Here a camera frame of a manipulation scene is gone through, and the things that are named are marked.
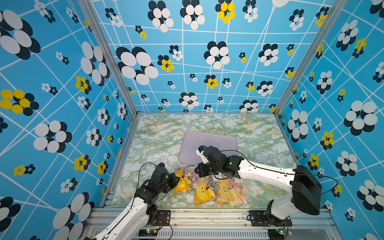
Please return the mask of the ziploc bag with yellow duck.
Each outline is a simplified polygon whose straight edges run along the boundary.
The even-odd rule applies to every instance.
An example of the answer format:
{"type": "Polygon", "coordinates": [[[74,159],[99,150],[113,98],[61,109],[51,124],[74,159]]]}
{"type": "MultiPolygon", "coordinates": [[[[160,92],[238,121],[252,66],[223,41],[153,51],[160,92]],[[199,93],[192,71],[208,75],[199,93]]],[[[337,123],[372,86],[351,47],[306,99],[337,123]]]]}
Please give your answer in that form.
{"type": "Polygon", "coordinates": [[[199,176],[192,166],[176,168],[175,175],[180,178],[178,185],[174,188],[176,193],[184,193],[198,186],[199,176]]]}

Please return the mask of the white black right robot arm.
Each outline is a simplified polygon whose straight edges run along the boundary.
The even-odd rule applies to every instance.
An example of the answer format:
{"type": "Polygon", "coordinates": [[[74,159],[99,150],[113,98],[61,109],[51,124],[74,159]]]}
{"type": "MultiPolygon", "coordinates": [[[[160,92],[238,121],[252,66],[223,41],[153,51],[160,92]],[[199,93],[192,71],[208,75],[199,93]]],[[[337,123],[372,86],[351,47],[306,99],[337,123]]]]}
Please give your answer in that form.
{"type": "Polygon", "coordinates": [[[282,169],[257,164],[241,153],[228,157],[224,151],[213,146],[200,146],[196,153],[202,162],[195,168],[195,173],[201,178],[222,174],[227,178],[263,182],[286,191],[286,196],[271,200],[260,217],[270,226],[280,226],[296,213],[311,216],[320,214],[323,187],[317,176],[304,166],[282,169]]]}

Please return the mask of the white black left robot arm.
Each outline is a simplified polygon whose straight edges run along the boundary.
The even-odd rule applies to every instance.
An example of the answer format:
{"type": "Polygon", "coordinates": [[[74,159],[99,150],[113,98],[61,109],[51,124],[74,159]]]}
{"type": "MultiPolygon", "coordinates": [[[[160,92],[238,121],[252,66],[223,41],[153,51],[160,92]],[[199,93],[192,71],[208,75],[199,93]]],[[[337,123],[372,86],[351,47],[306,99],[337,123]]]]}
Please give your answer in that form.
{"type": "Polygon", "coordinates": [[[155,221],[159,195],[167,195],[178,185],[180,178],[169,173],[164,163],[143,164],[146,165],[155,167],[151,178],[141,182],[139,171],[136,191],[128,206],[99,234],[84,237],[85,240],[131,240],[144,226],[155,221]]]}

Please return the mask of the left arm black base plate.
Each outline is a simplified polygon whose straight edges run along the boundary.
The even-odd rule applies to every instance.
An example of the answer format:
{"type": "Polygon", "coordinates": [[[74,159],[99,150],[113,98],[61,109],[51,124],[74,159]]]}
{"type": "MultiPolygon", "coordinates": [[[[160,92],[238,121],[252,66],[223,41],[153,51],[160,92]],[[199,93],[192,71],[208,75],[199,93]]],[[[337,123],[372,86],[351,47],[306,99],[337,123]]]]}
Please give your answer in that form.
{"type": "Polygon", "coordinates": [[[159,209],[156,210],[155,215],[150,215],[147,221],[147,226],[168,226],[171,220],[171,211],[159,209]]]}

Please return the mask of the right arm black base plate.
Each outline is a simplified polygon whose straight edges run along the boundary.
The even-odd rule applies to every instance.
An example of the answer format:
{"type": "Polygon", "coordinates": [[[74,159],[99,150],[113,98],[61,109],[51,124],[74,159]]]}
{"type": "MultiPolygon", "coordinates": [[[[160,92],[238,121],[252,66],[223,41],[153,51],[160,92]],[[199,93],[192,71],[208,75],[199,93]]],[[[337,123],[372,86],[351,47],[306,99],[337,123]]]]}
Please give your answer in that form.
{"type": "Polygon", "coordinates": [[[288,217],[280,220],[262,210],[249,211],[247,220],[251,222],[253,227],[291,227],[293,225],[288,217]]]}

